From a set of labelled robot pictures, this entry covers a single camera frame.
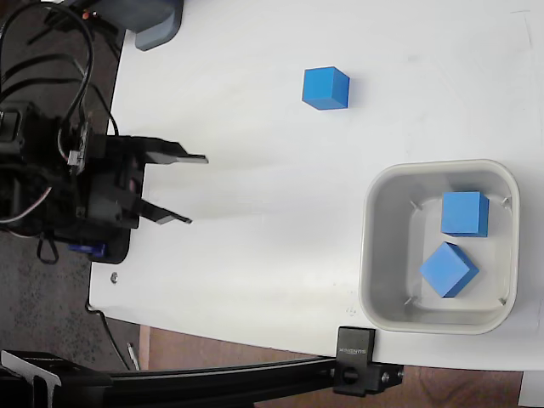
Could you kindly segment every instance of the wooden floor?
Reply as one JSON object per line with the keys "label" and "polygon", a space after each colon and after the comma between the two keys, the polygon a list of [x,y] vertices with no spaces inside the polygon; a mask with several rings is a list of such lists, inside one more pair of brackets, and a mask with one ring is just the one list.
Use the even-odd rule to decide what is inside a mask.
{"label": "wooden floor", "polygon": [[[235,366],[305,357],[188,336],[158,329],[142,331],[140,362],[150,370]],[[257,404],[263,408],[355,407],[515,407],[520,372],[465,371],[406,367],[402,385],[364,399],[335,395],[331,390]]]}

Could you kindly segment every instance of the black cable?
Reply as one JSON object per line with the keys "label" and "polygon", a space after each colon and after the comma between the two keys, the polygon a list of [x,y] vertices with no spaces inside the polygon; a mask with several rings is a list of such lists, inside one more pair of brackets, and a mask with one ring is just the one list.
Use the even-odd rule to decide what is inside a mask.
{"label": "black cable", "polygon": [[47,55],[40,55],[38,57],[25,59],[24,61],[21,61],[20,63],[12,66],[11,68],[6,70],[6,73],[2,75],[2,85],[7,82],[11,77],[14,75],[22,72],[25,69],[31,68],[33,66],[37,66],[40,64],[45,64],[47,62],[51,61],[63,61],[67,62],[71,66],[77,69],[77,72],[83,77],[85,75],[85,71],[83,68],[79,65],[77,60],[68,55],[68,54],[47,54]]}
{"label": "black cable", "polygon": [[[4,38],[6,37],[6,34],[8,32],[9,27],[14,23],[14,21],[17,20],[24,12],[30,10],[30,9],[49,9],[49,10],[55,10],[58,13],[64,14],[66,17],[71,19],[76,23],[76,26],[78,27],[79,31],[82,33],[83,38],[85,40],[85,43],[87,44],[87,67],[85,69],[85,75],[83,76],[81,86],[79,90],[77,91],[76,96],[72,100],[72,103],[70,107],[68,108],[68,111],[65,113],[65,116],[62,120],[62,125],[64,125],[67,121],[70,120],[71,115],[73,114],[74,110],[77,108],[80,100],[83,98],[85,91],[87,89],[88,83],[91,79],[91,72],[93,70],[93,64],[94,64],[94,50],[93,50],[93,40],[91,37],[91,33],[87,26],[82,22],[81,18],[75,14],[73,11],[71,11],[66,6],[62,6],[55,3],[31,3],[27,4],[26,6],[23,6],[22,8],[19,8],[16,10],[11,16],[6,20],[4,23],[1,33],[0,33],[0,77],[2,76],[2,51],[3,51],[3,42]],[[2,84],[0,84],[0,94],[2,93]]]}
{"label": "black cable", "polygon": [[115,338],[113,338],[113,334],[111,334],[110,326],[108,325],[108,320],[105,318],[104,312],[98,309],[91,309],[91,304],[89,302],[89,295],[87,295],[87,302],[85,302],[85,311],[89,313],[90,315],[100,316],[100,319],[102,320],[102,326],[104,326],[105,333],[108,335],[111,345],[113,346],[113,349],[116,351],[117,357],[125,366],[125,368],[130,371],[130,366],[128,365],[125,358],[122,356],[121,350],[119,349],[119,346],[117,346],[116,340]]}
{"label": "black cable", "polygon": [[32,37],[30,40],[28,40],[26,42],[26,45],[32,45],[33,43],[35,43],[37,40],[39,40],[40,38],[44,37],[44,36],[47,36],[51,31],[54,30],[54,26],[53,25],[50,25],[49,27],[46,27],[44,28],[43,30],[41,30],[40,32],[38,32],[34,37]]}
{"label": "black cable", "polygon": [[[64,85],[68,83],[78,83],[80,82],[80,79],[76,78],[32,78],[32,79],[25,79],[24,81],[20,81],[15,83],[14,85],[11,85],[9,88],[6,88],[0,94],[0,104],[10,95],[24,89],[31,87],[33,85]],[[108,104],[105,101],[104,96],[98,89],[98,87],[93,84],[89,83],[90,88],[93,89],[94,92],[96,92],[96,95],[99,98],[99,102],[102,104],[102,107],[104,108],[105,112],[108,114],[108,117],[111,120],[111,125],[113,126],[113,130],[116,136],[119,136],[119,127],[117,126],[117,122],[113,115],[111,114],[110,108],[108,108]]]}

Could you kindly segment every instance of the gray plastic part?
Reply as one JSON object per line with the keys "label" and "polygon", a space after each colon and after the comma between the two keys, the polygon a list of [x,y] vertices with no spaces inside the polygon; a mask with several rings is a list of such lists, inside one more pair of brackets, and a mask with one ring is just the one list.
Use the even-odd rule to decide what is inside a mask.
{"label": "gray plastic part", "polygon": [[174,38],[181,26],[182,10],[183,2],[180,2],[179,8],[176,8],[172,14],[170,14],[170,17],[161,24],[157,24],[145,31],[139,32],[136,35],[136,48],[147,51],[167,43]]}
{"label": "gray plastic part", "polygon": [[136,48],[147,51],[179,31],[184,0],[101,0],[91,10],[116,26],[136,33]]}

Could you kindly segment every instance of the blue cube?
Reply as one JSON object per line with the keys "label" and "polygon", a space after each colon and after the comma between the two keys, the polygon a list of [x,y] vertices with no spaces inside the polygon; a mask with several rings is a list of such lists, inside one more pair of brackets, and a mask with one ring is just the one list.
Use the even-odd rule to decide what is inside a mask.
{"label": "blue cube", "polygon": [[420,271],[442,298],[454,298],[478,273],[478,268],[459,246],[443,242]]}
{"label": "blue cube", "polygon": [[348,107],[349,77],[334,66],[304,72],[303,101],[320,111]]}
{"label": "blue cube", "polygon": [[451,236],[487,236],[490,201],[478,191],[444,193],[442,232]]}

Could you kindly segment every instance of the blue component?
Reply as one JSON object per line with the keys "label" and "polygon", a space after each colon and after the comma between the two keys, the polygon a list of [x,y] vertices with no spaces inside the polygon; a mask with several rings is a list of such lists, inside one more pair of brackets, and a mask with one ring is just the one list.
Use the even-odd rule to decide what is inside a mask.
{"label": "blue component", "polygon": [[444,193],[442,232],[451,236],[487,236],[489,199],[478,191]]}
{"label": "blue component", "polygon": [[304,72],[303,101],[320,111],[348,107],[349,77],[334,66]]}
{"label": "blue component", "polygon": [[442,298],[454,298],[479,272],[455,244],[443,242],[419,269]]}
{"label": "blue component", "polygon": [[86,253],[88,255],[91,255],[95,258],[103,258],[105,257],[105,244],[99,244],[95,246],[90,245],[69,245],[68,249],[73,252],[80,252],[80,253]]}

